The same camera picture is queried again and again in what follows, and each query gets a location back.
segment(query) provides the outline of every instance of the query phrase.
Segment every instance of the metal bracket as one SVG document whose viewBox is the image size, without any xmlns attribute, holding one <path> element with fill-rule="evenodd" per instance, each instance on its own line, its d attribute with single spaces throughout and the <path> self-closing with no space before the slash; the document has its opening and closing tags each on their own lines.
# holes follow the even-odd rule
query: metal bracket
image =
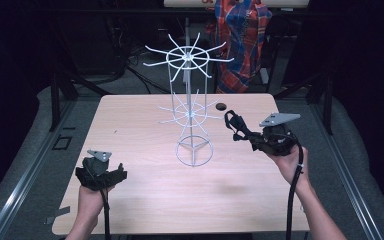
<svg viewBox="0 0 384 240">
<path fill-rule="evenodd" d="M 300 114 L 292 113 L 272 113 L 264 121 L 260 122 L 260 127 L 273 127 L 282 123 L 287 123 L 300 118 Z"/>
<path fill-rule="evenodd" d="M 94 151 L 94 150 L 87 150 L 87 152 L 94 156 L 96 159 L 101 160 L 102 162 L 106 162 L 110 159 L 112 153 L 111 152 L 101 152 L 101 151 Z"/>
</svg>

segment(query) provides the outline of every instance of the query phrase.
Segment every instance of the small black object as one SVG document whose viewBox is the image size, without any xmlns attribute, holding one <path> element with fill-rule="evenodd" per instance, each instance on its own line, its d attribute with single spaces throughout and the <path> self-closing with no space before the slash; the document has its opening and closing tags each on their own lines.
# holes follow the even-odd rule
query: small black object
<svg viewBox="0 0 384 240">
<path fill-rule="evenodd" d="M 224 111 L 224 110 L 226 110 L 226 108 L 227 108 L 227 106 L 224 103 L 217 103 L 216 104 L 216 109 L 219 111 Z"/>
</svg>

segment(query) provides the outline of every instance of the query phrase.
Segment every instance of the wire spinner rack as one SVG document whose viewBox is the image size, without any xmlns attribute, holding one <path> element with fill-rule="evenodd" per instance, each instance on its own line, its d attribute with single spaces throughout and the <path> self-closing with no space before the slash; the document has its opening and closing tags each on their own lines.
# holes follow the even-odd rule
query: wire spinner rack
<svg viewBox="0 0 384 240">
<path fill-rule="evenodd" d="M 211 76 L 208 75 L 208 63 L 210 61 L 230 62 L 234 59 L 225 60 L 211 58 L 209 52 L 223 47 L 226 43 L 208 50 L 202 49 L 196 46 L 200 37 L 199 33 L 192 46 L 179 46 L 170 35 L 168 35 L 168 37 L 175 45 L 175 48 L 170 51 L 162 51 L 145 46 L 149 51 L 165 54 L 165 61 L 152 64 L 144 63 L 144 65 L 152 67 L 167 64 L 170 79 L 171 108 L 158 107 L 162 110 L 172 112 L 173 118 L 167 121 L 160 121 L 159 123 L 175 122 L 182 126 L 182 132 L 177 141 L 176 156 L 185 165 L 193 167 L 201 166 L 210 161 L 213 156 L 213 145 L 206 137 L 208 136 L 208 133 L 202 127 L 202 124 L 207 118 L 221 118 L 210 116 L 207 111 L 209 106 L 218 102 L 218 100 L 211 103 L 207 102 L 207 81 L 208 78 L 211 78 Z M 191 71 L 193 70 L 199 70 L 205 76 L 204 103 L 198 102 L 199 89 L 192 97 Z M 173 82 L 181 71 L 183 71 L 183 81 L 186 88 L 186 101 L 181 100 L 173 91 Z M 204 135 L 194 133 L 194 128 L 199 128 Z"/>
</svg>

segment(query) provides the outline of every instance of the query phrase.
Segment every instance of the human hand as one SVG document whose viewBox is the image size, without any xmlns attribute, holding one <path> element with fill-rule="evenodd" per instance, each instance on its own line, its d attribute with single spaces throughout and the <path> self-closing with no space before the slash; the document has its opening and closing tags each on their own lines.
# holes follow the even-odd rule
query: human hand
<svg viewBox="0 0 384 240">
<path fill-rule="evenodd" d="M 309 178 L 308 178 L 308 151 L 306 148 L 302 148 L 303 150 L 303 164 L 304 167 L 301 170 L 301 175 L 299 177 L 297 187 L 298 185 L 302 185 L 304 182 L 309 183 Z M 291 184 L 296 168 L 298 166 L 298 160 L 299 160 L 299 147 L 298 145 L 294 145 L 291 148 L 291 153 L 287 156 L 274 156 L 274 155 L 269 155 L 267 156 L 271 158 L 277 167 L 279 168 L 280 173 L 282 174 L 283 178 Z"/>
<path fill-rule="evenodd" d="M 114 186 L 103 190 L 105 198 L 113 188 Z M 100 191 L 80 186 L 76 220 L 66 239 L 87 239 L 98 224 L 98 216 L 103 206 Z"/>
</svg>

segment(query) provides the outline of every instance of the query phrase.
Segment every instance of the red plaid shirt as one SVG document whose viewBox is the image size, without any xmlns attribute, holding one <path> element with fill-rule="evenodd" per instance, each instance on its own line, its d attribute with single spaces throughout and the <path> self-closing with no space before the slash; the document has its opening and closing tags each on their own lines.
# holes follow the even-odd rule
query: red plaid shirt
<svg viewBox="0 0 384 240">
<path fill-rule="evenodd" d="M 261 47 L 266 26 L 272 16 L 265 3 L 259 0 L 217 0 L 216 45 L 226 42 L 220 49 L 221 81 L 218 93 L 241 93 L 260 69 Z"/>
</svg>

